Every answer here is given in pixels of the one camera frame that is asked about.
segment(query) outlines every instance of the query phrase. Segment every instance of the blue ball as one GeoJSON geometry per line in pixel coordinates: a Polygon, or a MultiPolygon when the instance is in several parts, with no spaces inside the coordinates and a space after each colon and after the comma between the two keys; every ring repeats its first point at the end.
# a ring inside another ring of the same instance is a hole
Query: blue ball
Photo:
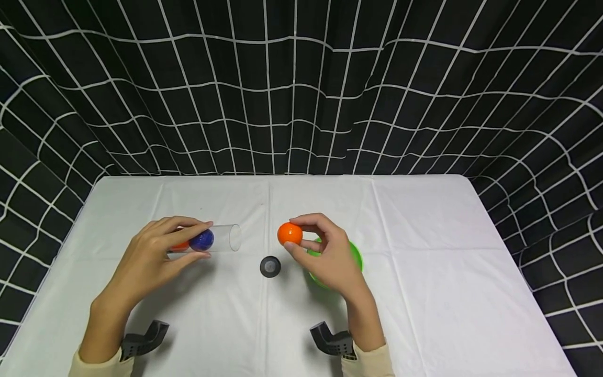
{"type": "Polygon", "coordinates": [[[189,246],[196,252],[204,252],[213,245],[213,233],[207,229],[205,232],[189,240],[189,246]]]}

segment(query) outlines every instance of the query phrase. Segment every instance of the grid pattern fabric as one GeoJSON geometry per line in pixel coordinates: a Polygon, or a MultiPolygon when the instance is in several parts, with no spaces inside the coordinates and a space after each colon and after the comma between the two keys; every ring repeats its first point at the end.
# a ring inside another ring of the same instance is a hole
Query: grid pattern fabric
{"type": "Polygon", "coordinates": [[[602,21],[589,0],[4,0],[0,353],[104,175],[462,174],[596,375],[602,21]]]}

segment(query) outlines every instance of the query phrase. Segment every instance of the sleeve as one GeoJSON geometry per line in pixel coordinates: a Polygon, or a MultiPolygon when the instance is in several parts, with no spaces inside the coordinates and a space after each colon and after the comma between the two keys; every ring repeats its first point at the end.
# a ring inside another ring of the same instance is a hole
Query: sleeve
{"type": "Polygon", "coordinates": [[[86,364],[80,359],[78,349],[71,362],[69,377],[130,377],[134,366],[134,358],[119,361],[121,348],[110,360],[101,364],[86,364]]]}
{"type": "Polygon", "coordinates": [[[395,377],[387,344],[371,352],[364,352],[354,343],[354,352],[356,360],[341,359],[344,377],[395,377]]]}

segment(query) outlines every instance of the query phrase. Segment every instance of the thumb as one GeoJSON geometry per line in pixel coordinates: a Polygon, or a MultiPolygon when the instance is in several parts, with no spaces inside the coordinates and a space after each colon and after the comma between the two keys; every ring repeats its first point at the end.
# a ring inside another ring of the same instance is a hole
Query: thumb
{"type": "Polygon", "coordinates": [[[283,246],[297,263],[311,273],[314,273],[319,257],[308,254],[303,247],[296,245],[293,242],[287,241],[283,246]]]}
{"type": "Polygon", "coordinates": [[[168,263],[167,270],[171,276],[176,276],[180,274],[182,270],[186,268],[186,266],[200,260],[200,259],[209,259],[211,255],[209,253],[203,252],[190,252],[186,255],[181,256],[178,259],[175,259],[168,263]]]}

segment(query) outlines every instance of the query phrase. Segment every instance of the ball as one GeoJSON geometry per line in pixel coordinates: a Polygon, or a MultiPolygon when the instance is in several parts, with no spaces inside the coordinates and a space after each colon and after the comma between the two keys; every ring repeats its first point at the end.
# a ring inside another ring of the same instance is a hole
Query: ball
{"type": "Polygon", "coordinates": [[[287,241],[299,245],[303,238],[303,231],[295,224],[285,223],[280,226],[277,237],[281,245],[284,245],[287,241]]]}
{"type": "Polygon", "coordinates": [[[171,251],[173,251],[174,253],[181,253],[181,252],[187,251],[188,247],[189,247],[188,241],[184,241],[183,243],[174,245],[174,246],[170,247],[169,249],[171,251]]]}
{"type": "Polygon", "coordinates": [[[213,245],[213,241],[213,232],[207,229],[198,236],[191,238],[189,240],[189,246],[196,252],[205,252],[213,245]]]}

